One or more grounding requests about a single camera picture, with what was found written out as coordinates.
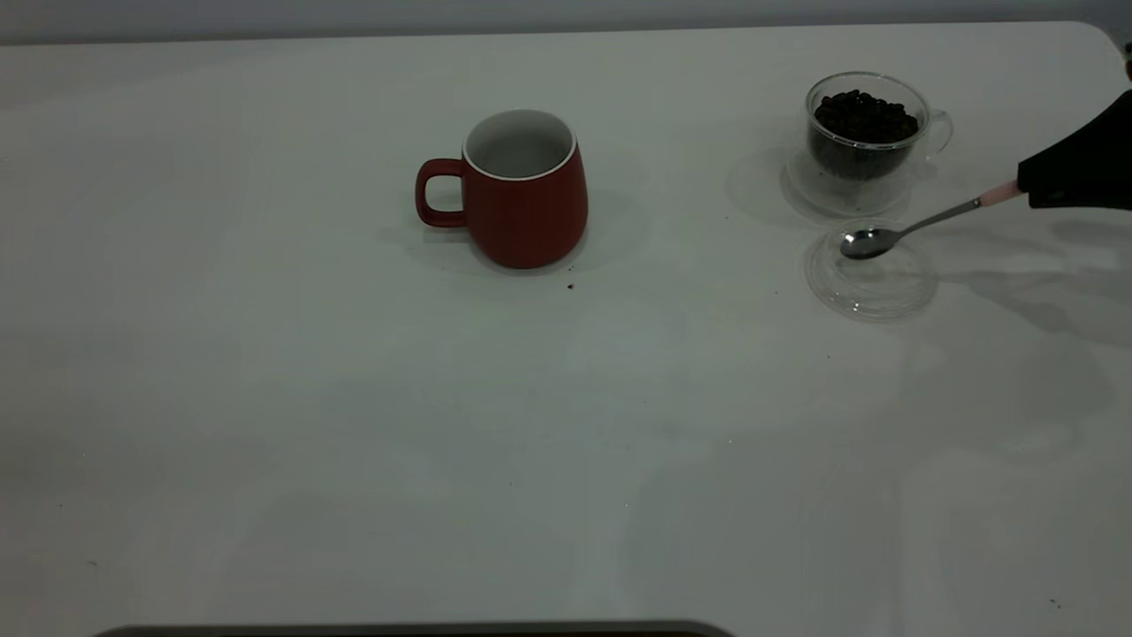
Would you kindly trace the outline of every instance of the gray wall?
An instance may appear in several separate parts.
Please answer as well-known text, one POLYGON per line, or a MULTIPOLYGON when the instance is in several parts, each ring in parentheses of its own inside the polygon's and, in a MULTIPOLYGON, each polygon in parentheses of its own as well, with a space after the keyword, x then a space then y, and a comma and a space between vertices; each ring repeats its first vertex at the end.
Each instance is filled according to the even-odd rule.
POLYGON ((0 0, 0 42, 1074 19, 1132 0, 0 0))

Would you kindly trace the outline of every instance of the metal spoon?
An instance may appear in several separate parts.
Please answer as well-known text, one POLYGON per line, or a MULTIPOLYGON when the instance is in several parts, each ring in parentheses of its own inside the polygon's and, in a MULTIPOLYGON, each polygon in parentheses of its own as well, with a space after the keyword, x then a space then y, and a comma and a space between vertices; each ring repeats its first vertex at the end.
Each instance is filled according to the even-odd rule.
POLYGON ((887 230, 885 227, 865 227, 864 230, 849 232, 841 239, 841 255, 846 258, 854 258, 858 260, 881 256, 892 249, 897 244, 897 241, 904 238, 904 235, 909 232, 915 232, 920 227, 938 223, 951 218, 952 216, 963 214, 964 212, 1002 203, 1021 193, 1021 190, 1018 189, 1018 181, 1011 181, 992 190, 987 190, 969 201, 961 203, 955 207, 945 209, 934 216, 928 216, 919 223, 912 223, 903 230, 898 231, 887 230))

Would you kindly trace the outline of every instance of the red mug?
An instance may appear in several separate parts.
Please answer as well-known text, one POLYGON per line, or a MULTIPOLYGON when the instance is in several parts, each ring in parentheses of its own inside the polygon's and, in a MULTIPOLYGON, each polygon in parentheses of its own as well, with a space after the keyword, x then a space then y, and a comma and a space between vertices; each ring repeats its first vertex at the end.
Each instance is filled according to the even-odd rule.
POLYGON ((437 227, 468 226, 500 265, 554 262, 577 244, 589 214, 577 137, 547 112, 494 114, 468 135, 461 158, 424 162, 417 173, 417 214, 437 227), (441 212, 424 199, 424 184, 443 174, 460 177, 463 209, 441 212))

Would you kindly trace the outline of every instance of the white mug rim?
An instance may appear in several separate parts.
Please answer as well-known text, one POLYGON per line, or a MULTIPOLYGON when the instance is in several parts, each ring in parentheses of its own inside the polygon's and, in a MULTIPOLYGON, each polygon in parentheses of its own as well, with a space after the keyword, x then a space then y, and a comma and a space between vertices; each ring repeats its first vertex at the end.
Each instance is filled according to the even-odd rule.
POLYGON ((464 157, 464 161, 468 162, 468 165, 472 166, 477 172, 479 172, 480 174, 483 174, 484 177, 489 177, 489 178, 496 179, 498 181, 534 181, 534 180, 541 179, 541 178, 543 178, 543 177, 546 177, 548 174, 554 174, 558 170, 561 170, 561 167, 564 165, 566 165, 567 163, 569 163, 569 161, 572 158, 574 158, 574 155, 577 153, 577 135, 574 134, 574 129, 571 128, 571 126, 568 123, 566 123, 560 117, 558 117, 558 115, 556 115, 554 113, 550 113, 550 112, 547 112, 547 111, 543 111, 543 110, 539 110, 539 109, 508 109, 506 111, 499 111, 497 113, 490 114, 490 115, 483 118, 482 120, 480 120, 479 123, 477 123, 475 126, 473 126, 472 130, 468 134, 466 137, 464 137, 464 144, 463 144, 463 146, 461 148, 461 153, 462 153, 462 155, 464 157), (563 128, 565 128, 569 132, 569 141, 571 143, 569 143, 569 150, 566 153, 566 156, 563 157, 563 160, 560 162, 558 162, 557 164, 555 164, 554 167, 550 167, 548 170, 539 172, 538 174, 530 174, 530 175, 526 175, 526 177, 504 177, 501 174, 496 174, 494 172, 489 172, 489 171, 480 167, 479 165, 477 165, 475 162, 472 161, 472 157, 471 157, 471 155, 468 152, 468 141, 469 141, 469 139, 472 138, 472 135, 474 135, 475 131, 481 126, 483 126, 484 123, 487 123, 488 121, 490 121, 490 120, 492 120, 492 119, 495 119, 497 117, 514 115, 514 114, 517 114, 517 113, 537 113, 539 115, 547 117, 547 118, 556 121, 557 123, 561 124, 563 128))

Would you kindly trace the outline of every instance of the clear glass cup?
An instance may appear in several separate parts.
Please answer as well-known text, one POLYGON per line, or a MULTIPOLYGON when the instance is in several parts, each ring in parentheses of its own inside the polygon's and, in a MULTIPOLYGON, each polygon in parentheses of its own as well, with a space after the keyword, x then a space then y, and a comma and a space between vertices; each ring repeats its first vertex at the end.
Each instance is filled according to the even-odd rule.
POLYGON ((933 109, 915 88, 876 72, 851 71, 826 77, 805 102, 805 144, 787 164, 791 186, 818 210, 837 216, 875 216, 907 197, 923 165, 943 150, 954 127, 946 112, 933 109), (824 97, 860 91, 903 104, 916 118, 916 132, 892 144, 842 137, 822 126, 815 111, 824 97))

